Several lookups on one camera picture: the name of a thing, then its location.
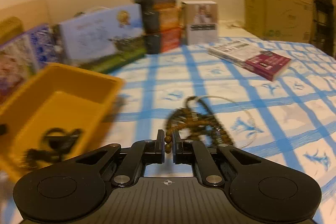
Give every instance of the brown beads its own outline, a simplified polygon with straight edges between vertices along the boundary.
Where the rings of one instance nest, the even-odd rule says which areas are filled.
[[[165,137],[165,142],[166,143],[170,143],[171,142],[171,137],[170,136],[166,136]]]
[[[171,143],[166,143],[165,144],[165,152],[170,153],[171,152]]]
[[[230,138],[228,137],[228,135],[222,135],[221,139],[224,143],[228,143],[230,141]]]

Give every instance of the cable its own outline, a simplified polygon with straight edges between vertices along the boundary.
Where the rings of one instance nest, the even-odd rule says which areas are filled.
[[[82,132],[80,128],[76,128],[70,133],[67,133],[63,128],[47,130],[41,140],[41,144],[46,145],[46,149],[37,150],[31,148],[27,150],[21,167],[32,170],[39,167],[37,163],[39,160],[51,164],[63,161],[64,156],[69,154]],[[51,135],[53,133],[59,133],[61,136]]]
[[[226,101],[229,101],[231,103],[235,103],[236,105],[239,105],[238,102],[235,102],[229,98],[226,98],[226,97],[222,97],[222,96],[215,96],[215,95],[203,95],[203,96],[197,96],[195,98],[195,100],[199,100],[200,98],[218,98],[218,99],[223,99],[223,100],[226,100]],[[253,118],[253,116],[251,115],[251,113],[247,110],[247,109],[243,109],[243,111],[248,115],[248,117],[251,119],[252,121],[252,126],[253,128],[257,128],[257,125],[256,125],[256,122],[255,122],[255,119]],[[249,146],[250,144],[252,144],[256,139],[256,135],[254,134],[253,135],[253,138],[251,139],[251,141],[241,147],[238,147],[239,149],[242,149],[242,148],[245,148],[247,146]]]

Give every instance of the blue checkered tablecloth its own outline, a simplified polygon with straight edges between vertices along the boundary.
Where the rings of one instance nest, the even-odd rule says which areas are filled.
[[[322,189],[314,220],[336,223],[336,61],[310,44],[239,39],[292,58],[290,68],[270,82],[245,69],[207,54],[206,46],[182,46],[150,55],[115,71],[127,82],[126,104],[102,145],[131,146],[155,139],[165,119],[192,95],[211,98],[217,118],[237,147],[313,177]],[[254,125],[246,114],[256,121]],[[188,165],[150,165],[148,176],[191,176]],[[0,176],[1,224],[21,220],[11,197],[13,185]]]

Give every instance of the orange packaging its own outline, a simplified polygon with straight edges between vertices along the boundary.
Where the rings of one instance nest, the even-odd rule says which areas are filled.
[[[179,26],[179,8],[171,7],[158,10],[160,14],[160,32]]]
[[[181,28],[161,33],[161,52],[167,52],[180,45]]]

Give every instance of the yellow tray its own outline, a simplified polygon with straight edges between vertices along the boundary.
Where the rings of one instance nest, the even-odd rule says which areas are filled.
[[[98,148],[110,127],[104,117],[122,85],[117,77],[50,63],[0,107],[0,169],[13,182],[28,173],[26,152],[41,149],[50,128],[83,130],[66,159]]]

